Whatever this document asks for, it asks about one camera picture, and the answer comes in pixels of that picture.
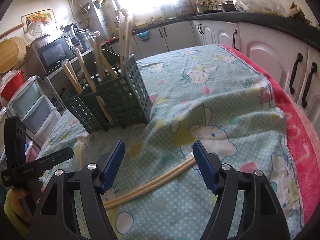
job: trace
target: wire basket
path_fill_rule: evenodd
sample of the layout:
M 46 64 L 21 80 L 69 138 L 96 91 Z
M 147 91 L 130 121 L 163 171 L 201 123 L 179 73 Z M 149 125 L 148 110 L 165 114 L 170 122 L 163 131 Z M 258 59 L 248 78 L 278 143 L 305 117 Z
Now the wire basket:
M 149 122 L 152 105 L 134 55 L 124 62 L 124 75 L 101 82 L 97 92 L 122 125 Z
M 106 73 L 105 79 L 101 82 L 98 75 L 93 75 L 97 92 L 93 93 L 85 78 L 81 76 L 79 82 L 83 92 L 78 95 L 75 88 L 70 86 L 62 97 L 65 106 L 88 133 L 149 122 L 152 105 L 134 55 L 124 62 L 124 76 L 121 76 L 118 62 L 113 62 L 112 67 L 118 75 L 116 79 Z M 109 122 L 103 113 L 96 96 L 100 96 L 105 102 L 105 108 L 113 122 Z

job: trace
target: pink blanket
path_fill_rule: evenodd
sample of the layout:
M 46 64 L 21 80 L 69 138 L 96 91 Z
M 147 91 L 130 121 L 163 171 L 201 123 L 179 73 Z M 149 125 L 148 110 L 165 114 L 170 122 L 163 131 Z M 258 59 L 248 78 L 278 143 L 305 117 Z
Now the pink blanket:
M 283 91 L 262 67 L 241 52 L 223 45 L 228 51 L 265 75 L 273 86 L 276 106 L 287 118 L 287 147 L 297 170 L 297 179 L 306 224 L 320 201 L 320 140 L 302 109 Z

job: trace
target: plastic bag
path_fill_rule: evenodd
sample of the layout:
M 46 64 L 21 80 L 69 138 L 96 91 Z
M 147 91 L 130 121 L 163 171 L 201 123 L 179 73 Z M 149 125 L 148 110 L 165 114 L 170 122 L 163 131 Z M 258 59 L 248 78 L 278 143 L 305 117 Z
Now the plastic bag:
M 5 85 L 18 73 L 18 70 L 9 71 L 1 80 L 0 83 L 0 93 L 4 89 Z
M 285 8 L 278 0 L 233 0 L 240 12 L 273 14 L 287 17 Z

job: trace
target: white cabinet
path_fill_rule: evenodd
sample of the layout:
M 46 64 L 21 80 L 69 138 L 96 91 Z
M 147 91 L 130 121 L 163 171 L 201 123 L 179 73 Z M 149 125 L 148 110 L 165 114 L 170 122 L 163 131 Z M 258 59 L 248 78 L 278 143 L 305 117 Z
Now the white cabinet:
M 120 54 L 120 43 L 116 42 L 112 45 L 108 46 L 109 50 L 112 51 L 114 54 L 119 55 Z M 130 46 L 130 53 L 134 54 L 135 60 L 142 59 L 140 51 L 138 49 L 138 46 L 134 40 L 134 38 L 131 38 L 131 46 Z
M 240 49 L 239 25 L 237 23 L 212 21 L 215 41 L 217 44 Z
M 150 30 L 149 36 L 149 39 L 142 40 L 139 36 L 134 35 L 134 40 L 139 48 L 141 58 L 169 51 L 161 27 Z
M 306 113 L 320 136 L 320 53 L 309 47 L 307 71 L 298 106 Z
M 306 72 L 308 46 L 286 34 L 257 25 L 239 23 L 239 32 L 241 52 L 264 68 L 296 102 Z M 295 65 L 295 79 L 290 89 Z
M 173 23 L 161 28 L 169 51 L 196 46 L 190 21 Z
M 216 39 L 214 37 L 212 20 L 201 20 L 200 21 L 200 31 L 202 32 L 204 38 L 204 45 L 215 44 Z
M 193 34 L 196 39 L 196 46 L 205 45 L 204 37 L 202 35 L 202 32 L 200 31 L 200 21 L 191 21 L 191 24 L 193 27 Z

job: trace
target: black countertop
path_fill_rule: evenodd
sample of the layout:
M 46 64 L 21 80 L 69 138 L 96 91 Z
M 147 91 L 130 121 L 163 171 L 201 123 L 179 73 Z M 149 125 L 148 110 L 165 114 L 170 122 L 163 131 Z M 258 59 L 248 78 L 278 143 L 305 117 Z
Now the black countertop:
M 242 12 L 217 12 L 192 17 L 179 18 L 174 20 L 163 21 L 158 24 L 149 25 L 140 30 L 132 32 L 132 35 L 146 32 L 151 29 L 159 28 L 172 23 L 192 21 L 192 20 L 213 20 L 232 23 L 251 23 L 267 27 L 282 33 L 286 33 L 300 41 L 305 42 L 317 51 L 320 51 L 320 31 L 310 27 L 305 23 L 288 19 L 281 16 L 261 14 L 261 13 L 242 13 Z M 118 42 L 119 39 L 112 41 L 109 45 Z

